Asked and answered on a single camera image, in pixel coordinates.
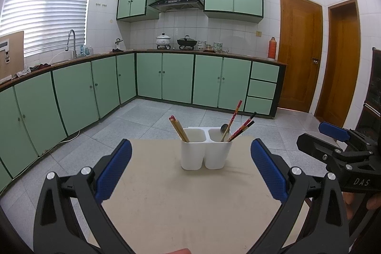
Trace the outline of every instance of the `faucet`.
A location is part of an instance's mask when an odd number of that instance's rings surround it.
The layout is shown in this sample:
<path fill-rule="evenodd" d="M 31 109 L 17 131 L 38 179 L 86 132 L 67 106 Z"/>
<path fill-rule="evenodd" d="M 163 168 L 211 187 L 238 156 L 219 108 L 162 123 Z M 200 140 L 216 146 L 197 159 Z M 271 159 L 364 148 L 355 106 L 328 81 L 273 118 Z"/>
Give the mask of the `faucet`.
<path fill-rule="evenodd" d="M 71 32 L 73 32 L 73 36 L 74 36 L 73 58 L 76 59 L 77 58 L 77 52 L 75 51 L 75 31 L 74 30 L 70 30 L 69 34 L 67 35 L 67 44 L 66 44 L 65 51 L 69 51 L 69 40 L 70 40 L 70 34 L 71 34 Z"/>

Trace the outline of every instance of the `hand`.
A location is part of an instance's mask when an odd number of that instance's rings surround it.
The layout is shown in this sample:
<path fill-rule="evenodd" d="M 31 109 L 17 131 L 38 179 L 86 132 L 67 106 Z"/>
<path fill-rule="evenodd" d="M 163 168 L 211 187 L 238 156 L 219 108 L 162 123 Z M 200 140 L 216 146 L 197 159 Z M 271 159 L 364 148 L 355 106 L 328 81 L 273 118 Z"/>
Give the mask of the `hand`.
<path fill-rule="evenodd" d="M 347 209 L 347 218 L 348 220 L 350 220 L 353 217 L 353 210 L 351 204 L 355 199 L 355 194 L 343 192 L 342 197 L 344 199 L 345 207 Z M 366 208 L 368 210 L 376 210 L 379 207 L 381 207 L 381 193 L 374 194 L 371 198 L 369 198 L 368 202 L 366 203 Z"/>
<path fill-rule="evenodd" d="M 168 254 L 192 254 L 192 253 L 191 251 L 189 251 L 189 249 L 182 249 L 182 250 L 178 250 Z"/>

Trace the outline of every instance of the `gray floor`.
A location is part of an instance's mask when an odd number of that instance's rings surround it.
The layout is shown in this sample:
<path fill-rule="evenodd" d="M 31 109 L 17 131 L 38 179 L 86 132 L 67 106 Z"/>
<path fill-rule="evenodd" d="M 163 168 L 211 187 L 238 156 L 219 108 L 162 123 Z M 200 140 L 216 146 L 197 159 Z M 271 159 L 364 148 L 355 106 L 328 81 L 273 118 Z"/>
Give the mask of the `gray floor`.
<path fill-rule="evenodd" d="M 37 201 L 46 174 L 55 171 L 59 176 L 76 174 L 83 166 L 93 166 L 102 156 L 110 154 L 122 138 L 179 139 L 168 118 L 175 115 L 183 127 L 221 126 L 231 114 L 136 99 L 112 111 L 91 125 L 33 167 L 0 199 L 0 204 L 19 235 L 32 247 L 33 224 Z M 232 129 L 246 120 L 237 116 Z M 243 135 L 261 138 L 270 151 L 281 155 L 289 166 L 299 166 L 306 174 L 323 176 L 325 165 L 298 151 L 296 140 L 304 132 L 335 144 L 318 132 L 319 122 L 311 114 L 278 109 L 273 120 L 255 118 Z M 89 228 L 78 201 L 73 206 L 86 237 Z"/>

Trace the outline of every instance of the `bolt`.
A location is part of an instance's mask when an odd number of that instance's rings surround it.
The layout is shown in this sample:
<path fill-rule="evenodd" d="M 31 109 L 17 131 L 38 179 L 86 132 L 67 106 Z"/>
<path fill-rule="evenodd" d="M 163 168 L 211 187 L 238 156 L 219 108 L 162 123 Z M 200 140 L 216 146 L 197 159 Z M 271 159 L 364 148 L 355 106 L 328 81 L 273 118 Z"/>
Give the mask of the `bolt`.
<path fill-rule="evenodd" d="M 299 167 L 292 167 L 291 172 L 295 175 L 302 174 L 302 170 Z"/>
<path fill-rule="evenodd" d="M 329 173 L 327 174 L 327 177 L 328 177 L 328 179 L 330 179 L 330 180 L 334 180 L 334 179 L 336 179 L 335 174 L 332 173 L 332 172 L 329 172 Z"/>
<path fill-rule="evenodd" d="M 81 174 L 83 174 L 83 175 L 87 175 L 87 174 L 89 174 L 91 172 L 91 168 L 90 167 L 83 167 L 82 169 L 81 169 Z"/>
<path fill-rule="evenodd" d="M 54 177 L 55 177 L 55 173 L 54 172 L 49 172 L 47 175 L 46 175 L 46 178 L 48 179 L 48 180 L 51 180 L 51 179 L 53 179 Z"/>

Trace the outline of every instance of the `white blinds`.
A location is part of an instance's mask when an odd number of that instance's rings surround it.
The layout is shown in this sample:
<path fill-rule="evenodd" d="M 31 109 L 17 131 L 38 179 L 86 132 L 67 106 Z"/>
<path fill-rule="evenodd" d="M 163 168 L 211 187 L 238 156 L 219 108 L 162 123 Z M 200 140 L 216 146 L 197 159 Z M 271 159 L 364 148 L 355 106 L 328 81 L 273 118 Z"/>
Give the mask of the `white blinds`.
<path fill-rule="evenodd" d="M 88 0 L 4 0 L 0 36 L 24 31 L 24 57 L 66 47 L 70 29 L 85 42 Z"/>

